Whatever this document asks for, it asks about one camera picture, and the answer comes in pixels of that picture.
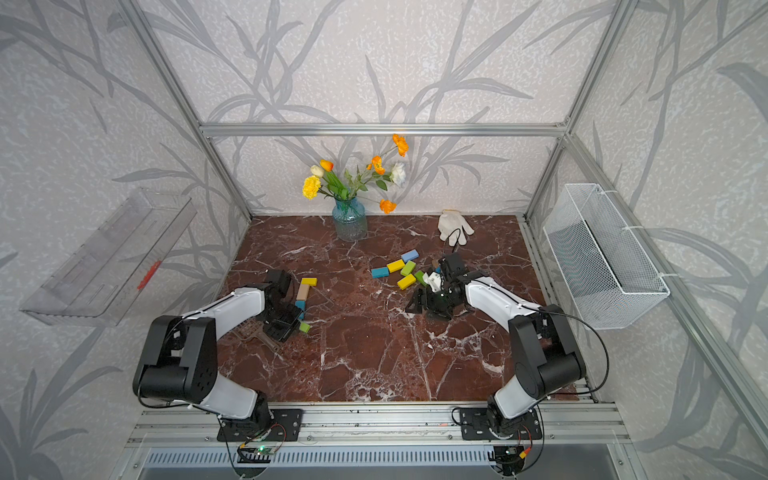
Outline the beige wooden block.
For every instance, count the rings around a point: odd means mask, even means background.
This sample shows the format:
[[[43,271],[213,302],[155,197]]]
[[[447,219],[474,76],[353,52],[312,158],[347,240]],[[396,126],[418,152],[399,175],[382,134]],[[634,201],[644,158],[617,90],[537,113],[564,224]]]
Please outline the beige wooden block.
[[[296,296],[297,301],[306,301],[309,296],[311,286],[308,284],[301,284]]]

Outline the dark teal block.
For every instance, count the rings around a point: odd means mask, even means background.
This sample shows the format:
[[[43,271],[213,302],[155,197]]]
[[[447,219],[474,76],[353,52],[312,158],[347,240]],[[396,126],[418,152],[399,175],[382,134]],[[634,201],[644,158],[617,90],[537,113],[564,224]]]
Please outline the dark teal block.
[[[390,275],[390,271],[387,267],[374,268],[371,270],[373,278],[384,278]]]

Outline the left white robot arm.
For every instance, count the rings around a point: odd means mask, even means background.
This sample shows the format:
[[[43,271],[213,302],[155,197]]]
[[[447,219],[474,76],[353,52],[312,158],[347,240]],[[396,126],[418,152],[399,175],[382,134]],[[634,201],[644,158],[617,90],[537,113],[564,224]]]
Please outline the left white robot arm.
[[[215,414],[223,429],[259,435],[274,423],[266,396],[218,372],[218,341],[244,322],[263,323],[266,336],[285,342],[298,328],[301,309],[285,299],[292,283],[284,270],[266,281],[181,316],[163,315],[149,327],[132,389],[147,408],[189,405]]]

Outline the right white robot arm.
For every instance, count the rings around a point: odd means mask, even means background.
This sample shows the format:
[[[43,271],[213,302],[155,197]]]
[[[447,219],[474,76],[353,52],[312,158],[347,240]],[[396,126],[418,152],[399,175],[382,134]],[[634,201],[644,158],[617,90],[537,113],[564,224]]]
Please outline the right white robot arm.
[[[487,422],[493,434],[509,437],[538,403],[586,374],[568,317],[557,305],[526,301],[485,273],[468,270],[457,253],[441,258],[439,268],[422,276],[406,311],[448,321],[463,305],[507,331],[514,374],[489,397]]]

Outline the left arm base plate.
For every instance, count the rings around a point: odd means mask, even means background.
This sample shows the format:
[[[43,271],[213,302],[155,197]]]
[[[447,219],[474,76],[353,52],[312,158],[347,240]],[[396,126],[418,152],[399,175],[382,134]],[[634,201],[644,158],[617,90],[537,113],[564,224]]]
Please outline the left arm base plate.
[[[251,418],[223,419],[216,439],[219,442],[243,443],[246,440],[268,442],[296,442],[304,411],[294,408],[271,409],[268,413],[255,412]]]

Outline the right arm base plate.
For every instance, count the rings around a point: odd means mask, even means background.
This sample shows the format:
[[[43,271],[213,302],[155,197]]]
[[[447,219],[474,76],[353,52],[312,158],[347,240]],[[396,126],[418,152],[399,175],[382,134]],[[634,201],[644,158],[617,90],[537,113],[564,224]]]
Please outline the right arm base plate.
[[[529,409],[509,419],[490,408],[457,407],[454,421],[461,429],[463,440],[541,440],[543,433],[538,412]]]

